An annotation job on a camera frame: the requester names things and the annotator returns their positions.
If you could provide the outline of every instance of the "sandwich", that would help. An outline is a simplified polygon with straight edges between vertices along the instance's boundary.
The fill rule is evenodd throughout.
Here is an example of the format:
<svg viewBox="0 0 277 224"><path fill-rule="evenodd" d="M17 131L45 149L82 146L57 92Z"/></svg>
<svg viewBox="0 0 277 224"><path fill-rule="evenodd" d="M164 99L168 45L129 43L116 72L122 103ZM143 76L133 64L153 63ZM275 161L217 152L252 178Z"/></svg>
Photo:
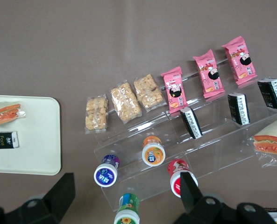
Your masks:
<svg viewBox="0 0 277 224"><path fill-rule="evenodd" d="M252 137L257 151L277 154L277 121Z"/></svg>
<svg viewBox="0 0 277 224"><path fill-rule="evenodd" d="M7 123L19 117L17 114L20 104L11 102L0 102L0 124Z"/></svg>

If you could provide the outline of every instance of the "pink snack package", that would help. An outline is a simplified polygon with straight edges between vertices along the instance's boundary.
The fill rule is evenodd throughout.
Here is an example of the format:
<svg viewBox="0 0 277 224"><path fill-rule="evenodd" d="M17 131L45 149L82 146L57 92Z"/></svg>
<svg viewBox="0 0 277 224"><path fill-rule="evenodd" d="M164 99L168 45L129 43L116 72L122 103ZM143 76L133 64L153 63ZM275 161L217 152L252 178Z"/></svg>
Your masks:
<svg viewBox="0 0 277 224"><path fill-rule="evenodd" d="M242 36L233 39L223 45L223 47L226 50L228 61L230 62L235 81L238 85L257 77Z"/></svg>
<svg viewBox="0 0 277 224"><path fill-rule="evenodd" d="M193 58L198 64L199 76L204 88L204 97L208 98L224 92L212 50L210 49L204 55Z"/></svg>
<svg viewBox="0 0 277 224"><path fill-rule="evenodd" d="M161 74L161 76L164 78L171 114L188 106L181 75L182 70L180 67L176 67L166 73Z"/></svg>

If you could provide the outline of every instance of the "black juice box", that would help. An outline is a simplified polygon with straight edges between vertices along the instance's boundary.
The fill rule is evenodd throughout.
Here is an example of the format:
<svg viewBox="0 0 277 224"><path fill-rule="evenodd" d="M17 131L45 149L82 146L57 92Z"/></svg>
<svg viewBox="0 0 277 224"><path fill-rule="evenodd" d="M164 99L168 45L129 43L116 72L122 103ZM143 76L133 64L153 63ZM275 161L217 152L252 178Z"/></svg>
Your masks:
<svg viewBox="0 0 277 224"><path fill-rule="evenodd" d="M258 86L266 106L277 109L277 78L261 79Z"/></svg>
<svg viewBox="0 0 277 224"><path fill-rule="evenodd" d="M185 107L180 110L180 113L185 127L191 137L193 137L194 139L202 137L203 133L199 127L199 122L197 117L195 116L193 109L190 107Z"/></svg>
<svg viewBox="0 0 277 224"><path fill-rule="evenodd" d="M17 132L0 132L0 149L3 148L18 148Z"/></svg>
<svg viewBox="0 0 277 224"><path fill-rule="evenodd" d="M249 110L245 94L233 92L228 94L227 99L232 120L239 125L249 124Z"/></svg>

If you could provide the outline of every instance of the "white tray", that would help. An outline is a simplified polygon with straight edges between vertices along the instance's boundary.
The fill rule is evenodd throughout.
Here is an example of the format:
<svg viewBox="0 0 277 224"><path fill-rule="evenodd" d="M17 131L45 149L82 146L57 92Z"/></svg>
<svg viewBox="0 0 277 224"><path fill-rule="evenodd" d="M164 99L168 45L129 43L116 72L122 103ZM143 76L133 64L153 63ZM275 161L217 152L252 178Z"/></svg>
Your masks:
<svg viewBox="0 0 277 224"><path fill-rule="evenodd" d="M48 97L0 96L16 102L26 117L0 125L18 132L19 147L0 149L0 173L55 175L61 168L60 107Z"/></svg>

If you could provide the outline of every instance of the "clear acrylic display stand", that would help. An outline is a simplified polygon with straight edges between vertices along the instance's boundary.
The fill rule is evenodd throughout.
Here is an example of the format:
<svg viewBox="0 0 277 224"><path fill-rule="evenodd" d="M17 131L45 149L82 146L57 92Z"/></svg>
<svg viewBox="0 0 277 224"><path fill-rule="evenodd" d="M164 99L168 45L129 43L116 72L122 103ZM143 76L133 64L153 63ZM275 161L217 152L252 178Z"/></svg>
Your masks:
<svg viewBox="0 0 277 224"><path fill-rule="evenodd" d="M203 97L198 73L183 78L187 103L203 132L197 140L187 132L178 114L169 114L168 105L148 113L143 111L141 117L123 124L107 94L108 127L105 133L95 134L98 146L94 152L99 162L107 154L118 156L121 162L116 183L102 188L113 211L119 208L119 198L125 193L134 193L142 201L170 190L167 166L173 159L185 160L196 178L200 178L255 155L248 139L277 120L277 110L266 106L257 79L238 86L227 60L219 63L218 69L226 92L209 99ZM232 121L227 101L232 92L246 95L250 124L241 126ZM150 134L160 138L166 152L164 163L158 167L150 167L142 160L142 143Z"/></svg>

